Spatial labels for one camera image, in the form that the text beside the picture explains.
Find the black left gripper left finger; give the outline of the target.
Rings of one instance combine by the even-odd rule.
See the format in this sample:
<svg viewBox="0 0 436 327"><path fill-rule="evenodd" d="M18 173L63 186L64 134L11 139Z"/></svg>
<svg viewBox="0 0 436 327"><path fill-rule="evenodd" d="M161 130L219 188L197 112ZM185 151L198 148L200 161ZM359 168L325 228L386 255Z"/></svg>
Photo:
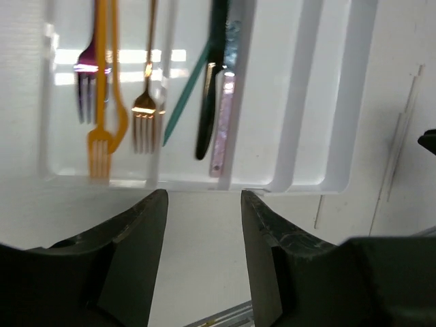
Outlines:
<svg viewBox="0 0 436 327"><path fill-rule="evenodd" d="M147 326L168 216L158 189L45 249L1 246L2 326Z"/></svg>

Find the black knife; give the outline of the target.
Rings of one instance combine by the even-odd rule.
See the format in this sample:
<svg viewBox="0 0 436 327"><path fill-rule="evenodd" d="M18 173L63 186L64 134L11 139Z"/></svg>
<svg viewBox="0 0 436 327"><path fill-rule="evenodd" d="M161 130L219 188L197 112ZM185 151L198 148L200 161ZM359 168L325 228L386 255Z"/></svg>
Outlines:
<svg viewBox="0 0 436 327"><path fill-rule="evenodd" d="M206 60L206 74L196 143L197 160L204 159L211 143L215 123L216 79L218 73L223 69L228 6L229 1L226 0L212 1L211 27L208 38L211 42L211 48Z"/></svg>

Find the orange plastic fork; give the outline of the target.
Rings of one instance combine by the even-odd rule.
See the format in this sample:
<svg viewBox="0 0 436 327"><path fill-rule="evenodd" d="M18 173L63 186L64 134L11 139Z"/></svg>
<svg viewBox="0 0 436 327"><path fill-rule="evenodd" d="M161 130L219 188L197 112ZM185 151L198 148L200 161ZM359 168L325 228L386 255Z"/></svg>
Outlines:
<svg viewBox="0 0 436 327"><path fill-rule="evenodd" d="M111 170L111 154L108 148L112 144L113 136L105 129L107 8L107 1L97 2L96 124L87 135L89 177L93 181L107 181Z"/></svg>
<svg viewBox="0 0 436 327"><path fill-rule="evenodd" d="M112 143L108 148L109 153L114 153L120 143L123 141L127 133L129 121L127 109L123 103L123 98L120 88L119 78L119 19L118 19L119 2L117 0L111 1L110 13L112 14L112 89L115 99L115 108L118 119L118 127L113 137Z"/></svg>

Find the rose gold metal fork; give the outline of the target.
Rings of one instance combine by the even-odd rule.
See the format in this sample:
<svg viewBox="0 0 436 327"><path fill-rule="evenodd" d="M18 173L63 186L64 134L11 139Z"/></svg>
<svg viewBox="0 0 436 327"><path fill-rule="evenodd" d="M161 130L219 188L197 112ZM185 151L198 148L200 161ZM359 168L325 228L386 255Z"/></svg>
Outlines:
<svg viewBox="0 0 436 327"><path fill-rule="evenodd" d="M146 63L144 68L144 91L139 95L131 109L133 117L132 140L134 153L154 153L157 138L158 105L150 91L151 76L153 73L152 47L155 36L155 22L157 11L156 0L150 1L149 27L146 45Z"/></svg>

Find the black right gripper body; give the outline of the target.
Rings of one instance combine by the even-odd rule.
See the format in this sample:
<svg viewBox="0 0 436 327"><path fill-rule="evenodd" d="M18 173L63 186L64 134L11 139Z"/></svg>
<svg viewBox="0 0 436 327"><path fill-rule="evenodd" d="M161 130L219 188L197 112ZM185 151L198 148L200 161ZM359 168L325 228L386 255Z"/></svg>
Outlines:
<svg viewBox="0 0 436 327"><path fill-rule="evenodd" d="M436 129L429 129L418 138L418 144L436 155Z"/></svg>

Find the teal plastic knife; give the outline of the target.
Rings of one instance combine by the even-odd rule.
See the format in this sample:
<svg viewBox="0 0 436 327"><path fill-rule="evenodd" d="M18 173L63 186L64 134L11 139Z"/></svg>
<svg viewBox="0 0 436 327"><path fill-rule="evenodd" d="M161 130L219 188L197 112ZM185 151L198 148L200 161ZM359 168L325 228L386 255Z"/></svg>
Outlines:
<svg viewBox="0 0 436 327"><path fill-rule="evenodd" d="M209 54L211 48L211 42L207 41L207 43L204 45L204 48L198 57L198 60L191 72L190 77L188 78L185 87L174 107L174 110L172 111L172 114L170 115L168 124L166 125L164 135L163 135L163 146L165 146L168 143L168 140L170 139L178 120L180 119L185 106L191 96L191 93L193 91L193 88L196 85L196 82L198 81L198 78L200 76L200 73L202 71L203 65L206 63L207 56Z"/></svg>

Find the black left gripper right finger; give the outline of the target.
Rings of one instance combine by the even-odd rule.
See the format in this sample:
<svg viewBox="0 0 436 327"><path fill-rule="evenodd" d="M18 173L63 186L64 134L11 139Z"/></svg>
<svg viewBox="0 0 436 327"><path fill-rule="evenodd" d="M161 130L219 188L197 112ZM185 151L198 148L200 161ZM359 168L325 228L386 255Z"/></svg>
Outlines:
<svg viewBox="0 0 436 327"><path fill-rule="evenodd" d="M328 243L240 198L256 326L434 326L435 239Z"/></svg>

